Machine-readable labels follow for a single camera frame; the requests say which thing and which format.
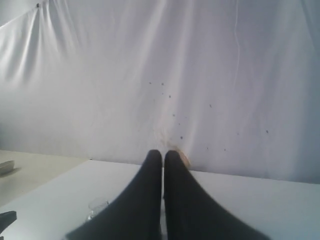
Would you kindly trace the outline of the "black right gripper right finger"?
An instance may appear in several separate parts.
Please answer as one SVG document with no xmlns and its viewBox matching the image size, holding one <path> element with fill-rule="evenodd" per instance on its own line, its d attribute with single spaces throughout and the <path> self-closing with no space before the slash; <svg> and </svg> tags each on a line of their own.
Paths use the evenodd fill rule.
<svg viewBox="0 0 320 240">
<path fill-rule="evenodd" d="M 258 232 L 220 206 L 195 180 L 178 152 L 164 158 L 164 203 L 170 240 L 256 240 Z"/>
</svg>

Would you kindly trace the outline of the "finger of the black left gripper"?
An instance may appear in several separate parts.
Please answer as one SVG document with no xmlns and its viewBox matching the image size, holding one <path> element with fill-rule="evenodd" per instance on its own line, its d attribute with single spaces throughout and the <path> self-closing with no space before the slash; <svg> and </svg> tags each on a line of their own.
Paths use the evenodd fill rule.
<svg viewBox="0 0 320 240">
<path fill-rule="evenodd" d="M 17 220 L 16 211 L 7 211 L 0 214 L 0 223 L 1 224 L 12 224 Z"/>
</svg>

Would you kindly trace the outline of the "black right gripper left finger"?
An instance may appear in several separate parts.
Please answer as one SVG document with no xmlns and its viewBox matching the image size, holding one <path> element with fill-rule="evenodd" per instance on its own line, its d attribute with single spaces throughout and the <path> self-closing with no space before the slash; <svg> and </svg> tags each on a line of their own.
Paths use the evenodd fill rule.
<svg viewBox="0 0 320 240">
<path fill-rule="evenodd" d="M 68 240 L 160 240 L 162 155 L 150 150 L 138 173 L 104 210 L 66 235 Z"/>
</svg>

